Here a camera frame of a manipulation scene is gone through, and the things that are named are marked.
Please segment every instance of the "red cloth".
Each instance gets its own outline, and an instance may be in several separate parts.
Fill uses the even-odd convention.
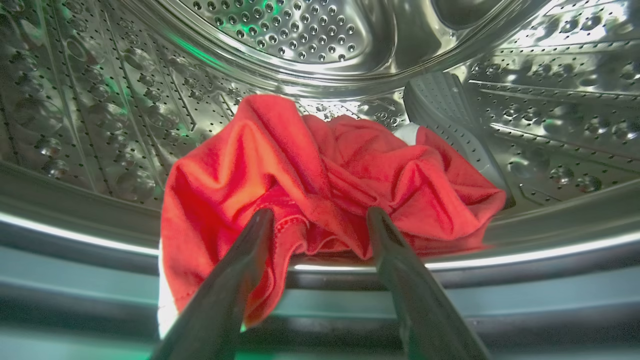
[[[373,121],[324,122],[300,117],[282,97],[245,98],[227,127],[173,166],[166,185],[161,266],[178,311],[260,208],[274,211],[275,236],[247,326],[276,306],[292,254],[370,258],[370,206],[386,210],[419,254],[479,248],[504,192],[430,130],[420,128],[416,144]]]

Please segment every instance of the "red towel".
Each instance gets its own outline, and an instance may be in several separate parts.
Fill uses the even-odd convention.
[[[282,97],[253,95],[232,122],[172,168],[162,213],[164,274],[178,311],[253,213],[271,208],[275,237],[247,303],[247,326],[284,290],[289,258],[351,250],[372,256],[365,214],[387,211],[421,255],[481,246],[505,195],[452,147],[420,128],[407,146],[382,125],[301,117]]]

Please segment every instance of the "embossed dimple pattern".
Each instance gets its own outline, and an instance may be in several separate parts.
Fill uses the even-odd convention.
[[[634,1],[564,2],[462,70],[524,199],[567,200],[640,174],[639,21]]]
[[[257,92],[157,38],[112,1],[2,4],[0,159],[37,174],[159,209],[173,163],[220,131],[240,100]],[[314,13],[313,4],[303,1],[297,10],[291,2],[288,16],[283,2],[273,4],[270,12],[269,3],[261,4],[261,19],[269,14],[281,44],[284,26],[288,44],[304,33],[303,25],[315,24],[324,33],[309,33],[305,48],[316,44],[328,61],[339,61],[349,43],[317,42],[322,36],[341,42],[349,31],[337,5],[317,2]],[[230,11],[238,8],[229,5]],[[304,11],[314,17],[305,20]],[[274,26],[278,14],[282,22]],[[327,21],[321,28],[322,16]],[[292,27],[296,19],[299,31]],[[348,114],[393,127],[407,121],[401,96],[391,91],[364,101],[301,100],[298,108],[325,120]]]
[[[357,4],[336,0],[182,0],[230,38],[303,63],[346,61],[363,53],[371,34]]]
[[[371,41],[346,2],[183,3],[233,41],[300,63],[348,61]],[[260,92],[163,40],[117,2],[2,5],[0,157],[40,176],[159,209],[175,161]],[[516,196],[507,211],[637,179],[639,9],[622,0],[558,3],[453,70]],[[300,113],[325,120],[409,121],[402,89],[296,101]]]

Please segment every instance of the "white fabric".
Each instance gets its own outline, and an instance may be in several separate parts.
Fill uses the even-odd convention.
[[[169,283],[166,280],[163,266],[162,239],[160,239],[160,256],[158,257],[158,270],[160,273],[160,291],[158,295],[158,333],[160,338],[169,332],[171,326],[178,318],[178,309],[175,307],[173,295],[169,289]]]
[[[418,128],[420,128],[418,124],[410,122],[409,124],[395,129],[393,133],[407,145],[415,145],[415,138],[418,136]]]
[[[419,125],[410,122],[407,125],[393,131],[400,140],[404,141],[407,145],[415,145],[415,138],[418,135]],[[162,239],[160,239],[160,256],[158,257],[158,270],[160,273],[160,291],[158,295],[158,333],[160,338],[164,338],[166,334],[178,319],[178,309],[175,307],[175,301],[169,289],[169,283],[166,280],[163,267],[163,251],[162,251]]]

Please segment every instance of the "stainless steel drum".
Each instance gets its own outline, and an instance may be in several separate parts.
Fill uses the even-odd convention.
[[[154,257],[171,165],[244,96],[398,129],[417,122],[407,82],[447,71],[513,206],[490,249],[429,266],[596,261],[638,241],[636,1],[0,3],[0,222],[12,228]],[[374,268],[300,257],[290,271]]]

